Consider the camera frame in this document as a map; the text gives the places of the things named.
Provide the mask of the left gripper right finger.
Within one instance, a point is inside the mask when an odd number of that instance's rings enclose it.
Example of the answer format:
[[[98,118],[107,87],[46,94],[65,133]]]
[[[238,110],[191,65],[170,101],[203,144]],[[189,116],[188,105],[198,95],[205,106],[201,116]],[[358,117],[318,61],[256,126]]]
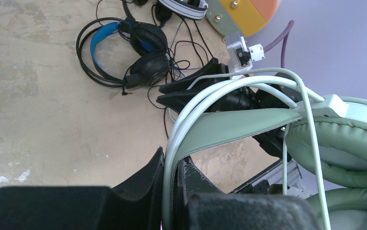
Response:
[[[194,165],[178,164],[175,176],[177,230],[318,230],[307,201],[282,194],[281,184],[262,180],[247,193],[224,194]]]

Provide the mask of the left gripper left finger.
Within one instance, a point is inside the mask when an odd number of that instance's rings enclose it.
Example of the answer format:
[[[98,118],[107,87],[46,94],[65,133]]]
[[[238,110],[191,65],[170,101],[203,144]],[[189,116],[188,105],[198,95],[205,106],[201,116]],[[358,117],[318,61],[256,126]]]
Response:
[[[164,153],[131,177],[106,186],[0,188],[0,230],[158,230]]]

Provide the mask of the mint green headphones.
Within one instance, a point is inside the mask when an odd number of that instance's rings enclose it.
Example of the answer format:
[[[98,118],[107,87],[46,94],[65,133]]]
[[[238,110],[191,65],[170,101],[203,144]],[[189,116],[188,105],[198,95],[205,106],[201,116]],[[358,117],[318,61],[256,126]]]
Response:
[[[239,88],[262,89],[289,106],[207,113]],[[172,190],[178,162],[197,151],[285,127],[283,159],[291,156],[315,174],[308,201],[324,229],[367,229],[367,100],[319,96],[300,77],[255,76],[207,87],[183,108],[166,148],[162,224],[172,228]]]

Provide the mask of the white black headphones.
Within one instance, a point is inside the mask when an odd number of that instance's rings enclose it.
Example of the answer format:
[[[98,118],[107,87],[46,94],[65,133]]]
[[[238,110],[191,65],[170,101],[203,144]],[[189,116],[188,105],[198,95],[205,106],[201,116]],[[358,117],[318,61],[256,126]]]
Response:
[[[208,10],[206,0],[159,0],[159,2],[178,16],[195,21],[203,19]]]

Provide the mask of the black blue headphones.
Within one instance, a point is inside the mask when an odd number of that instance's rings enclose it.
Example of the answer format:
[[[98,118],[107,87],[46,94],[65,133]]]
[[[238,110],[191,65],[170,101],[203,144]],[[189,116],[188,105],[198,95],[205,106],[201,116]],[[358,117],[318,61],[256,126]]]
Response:
[[[125,71],[114,73],[98,58],[104,41],[121,39],[121,50],[114,48],[115,63],[128,63]],[[79,64],[92,81],[108,87],[126,89],[153,87],[170,71],[165,33],[157,26],[133,19],[98,18],[85,25],[77,35],[75,50]]]

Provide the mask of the small black on-ear headphones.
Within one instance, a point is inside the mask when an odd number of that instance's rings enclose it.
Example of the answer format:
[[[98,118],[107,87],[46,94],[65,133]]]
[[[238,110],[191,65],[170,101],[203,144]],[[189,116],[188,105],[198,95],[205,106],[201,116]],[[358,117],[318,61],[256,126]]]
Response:
[[[131,14],[130,7],[137,8],[144,6],[148,0],[122,0],[122,8],[126,14],[127,19],[134,20],[135,18]]]

